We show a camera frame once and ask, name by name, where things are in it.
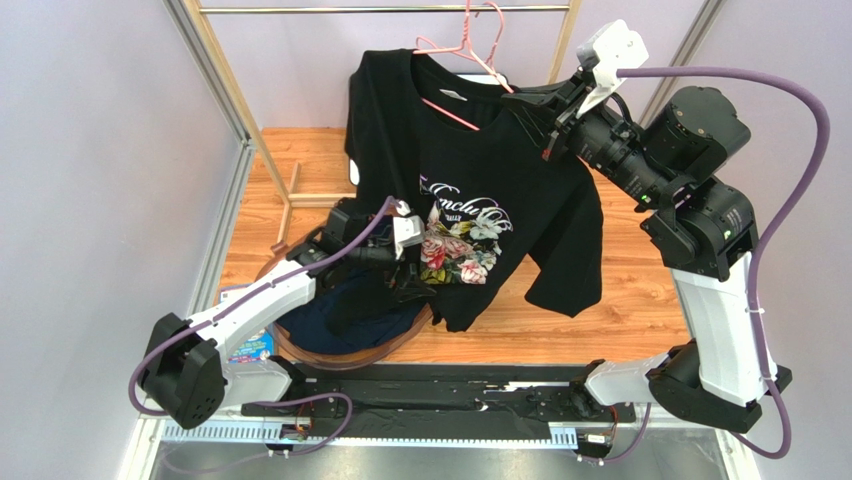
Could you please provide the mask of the black floral t-shirt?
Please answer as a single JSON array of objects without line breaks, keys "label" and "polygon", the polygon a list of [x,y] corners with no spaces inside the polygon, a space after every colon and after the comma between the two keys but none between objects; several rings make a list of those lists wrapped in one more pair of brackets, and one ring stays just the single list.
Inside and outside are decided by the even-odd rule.
[{"label": "black floral t-shirt", "polygon": [[[467,101],[441,89],[457,90]],[[407,49],[368,50],[350,76],[345,153],[369,212],[387,197],[424,221],[420,278],[450,332],[467,330],[525,259],[528,303],[573,317],[602,296],[603,213],[588,169],[544,161],[503,89]]]}]

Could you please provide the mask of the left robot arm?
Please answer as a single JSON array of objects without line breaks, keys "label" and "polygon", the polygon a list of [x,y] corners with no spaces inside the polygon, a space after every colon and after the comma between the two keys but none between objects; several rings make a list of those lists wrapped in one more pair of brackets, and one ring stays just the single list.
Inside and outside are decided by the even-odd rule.
[{"label": "left robot arm", "polygon": [[275,356],[249,363],[231,356],[282,316],[335,289],[353,269],[378,273],[393,301],[433,295],[417,272],[426,233],[403,200],[388,197],[368,213],[356,199],[341,199],[323,224],[239,295],[186,319],[160,318],[129,380],[131,404],[190,430],[222,409],[283,400],[297,377],[293,366]]}]

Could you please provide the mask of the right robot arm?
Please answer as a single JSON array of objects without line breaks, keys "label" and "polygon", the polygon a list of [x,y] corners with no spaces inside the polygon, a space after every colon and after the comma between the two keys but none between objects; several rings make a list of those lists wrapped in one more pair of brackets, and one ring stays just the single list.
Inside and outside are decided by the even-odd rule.
[{"label": "right robot arm", "polygon": [[631,120],[622,99],[585,110],[591,91],[573,77],[507,93],[501,102],[544,160],[582,161],[635,202],[641,229],[671,273],[690,339],[642,360],[589,363],[571,381],[567,405],[595,418],[620,403],[651,403],[744,434],[761,417],[761,399],[793,378],[758,345],[750,318],[754,208],[716,177],[750,130],[711,87],[678,90],[647,127]]}]

